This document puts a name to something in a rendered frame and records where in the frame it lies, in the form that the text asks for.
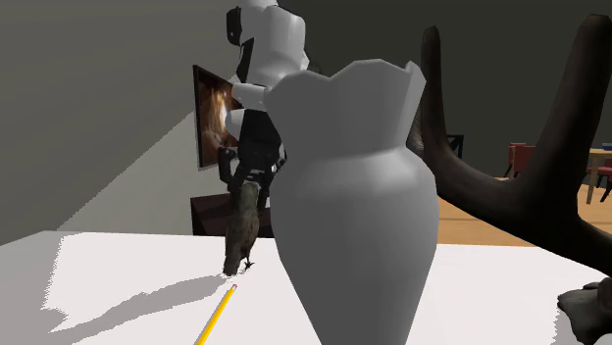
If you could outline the white vase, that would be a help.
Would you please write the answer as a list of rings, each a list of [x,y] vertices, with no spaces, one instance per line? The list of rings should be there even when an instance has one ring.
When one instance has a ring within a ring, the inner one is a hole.
[[[374,59],[265,93],[287,153],[272,228],[321,345],[406,345],[439,221],[434,175],[406,145],[425,83]]]

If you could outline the dark brown branched sculpture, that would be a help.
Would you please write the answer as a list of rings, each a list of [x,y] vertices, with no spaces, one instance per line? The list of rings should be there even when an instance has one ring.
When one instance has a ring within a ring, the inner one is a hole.
[[[423,32],[420,67],[427,83],[406,145],[433,172],[438,196],[506,233],[604,273],[598,282],[559,295],[557,305],[582,345],[612,335],[612,233],[585,221],[577,198],[612,77],[612,19],[590,14],[579,26],[535,151],[514,179],[496,179],[452,152],[434,25]]]

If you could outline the red chair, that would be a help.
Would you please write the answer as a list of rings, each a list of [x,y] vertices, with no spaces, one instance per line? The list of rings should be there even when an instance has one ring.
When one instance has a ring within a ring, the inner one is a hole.
[[[612,156],[593,156],[586,172],[589,174],[586,202],[590,204],[597,182],[604,177],[612,176]]]
[[[510,143],[508,148],[508,168],[504,176],[512,179],[522,173],[534,150],[534,145],[526,143]]]

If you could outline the dark chair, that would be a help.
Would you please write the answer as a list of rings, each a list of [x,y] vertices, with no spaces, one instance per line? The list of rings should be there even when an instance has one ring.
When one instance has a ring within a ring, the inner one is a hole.
[[[448,139],[451,150],[456,153],[459,159],[462,159],[465,135],[464,134],[448,134],[447,139]]]

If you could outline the dark wooden cabinet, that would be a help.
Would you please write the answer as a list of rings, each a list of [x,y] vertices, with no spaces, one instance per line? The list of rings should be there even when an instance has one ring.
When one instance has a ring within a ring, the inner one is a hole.
[[[221,237],[226,235],[230,217],[233,215],[233,207],[228,193],[192,197],[189,202],[193,235]],[[258,236],[274,238],[271,209],[266,207],[261,211],[255,204],[254,211],[259,217]]]

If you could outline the dark green bird figure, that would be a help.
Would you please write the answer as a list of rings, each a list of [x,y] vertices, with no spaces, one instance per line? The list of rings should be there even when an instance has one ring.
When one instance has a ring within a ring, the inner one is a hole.
[[[259,186],[255,182],[245,182],[239,188],[234,213],[230,217],[226,233],[223,273],[227,276],[237,274],[243,259],[246,260],[247,268],[253,265],[250,252],[260,227],[258,197]]]

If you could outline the framed wall picture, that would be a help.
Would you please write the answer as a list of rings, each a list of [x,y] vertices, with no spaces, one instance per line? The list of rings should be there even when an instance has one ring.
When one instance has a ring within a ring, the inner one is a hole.
[[[242,105],[231,97],[232,84],[197,65],[192,66],[194,110],[199,170],[218,163],[218,148],[235,148],[236,138],[229,134],[226,117]]]

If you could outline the yellow pencil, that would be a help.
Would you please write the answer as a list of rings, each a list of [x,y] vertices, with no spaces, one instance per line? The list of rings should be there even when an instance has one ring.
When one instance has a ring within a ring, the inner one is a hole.
[[[210,337],[210,334],[211,334],[212,330],[214,329],[214,327],[216,326],[217,322],[219,321],[223,311],[227,307],[227,305],[228,305],[228,303],[229,303],[229,301],[230,301],[230,299],[231,299],[231,297],[234,294],[236,289],[237,289],[237,285],[236,284],[233,284],[228,289],[228,291],[225,293],[225,295],[223,296],[222,300],[220,301],[220,303],[216,307],[215,311],[210,316],[209,320],[205,324],[204,328],[202,329],[201,333],[199,334],[198,338],[196,339],[196,341],[194,342],[193,345],[205,345],[206,344],[208,338]]]

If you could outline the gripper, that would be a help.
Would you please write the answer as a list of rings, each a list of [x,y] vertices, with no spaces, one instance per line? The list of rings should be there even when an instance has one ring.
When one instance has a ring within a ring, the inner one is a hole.
[[[239,164],[235,172],[231,172],[230,162],[237,156],[236,151],[229,147],[218,148],[220,180],[228,186],[228,192],[237,193],[251,171],[264,172],[257,207],[265,210],[274,177],[286,163],[281,159],[284,154],[281,137],[266,112],[246,109],[238,141]]]

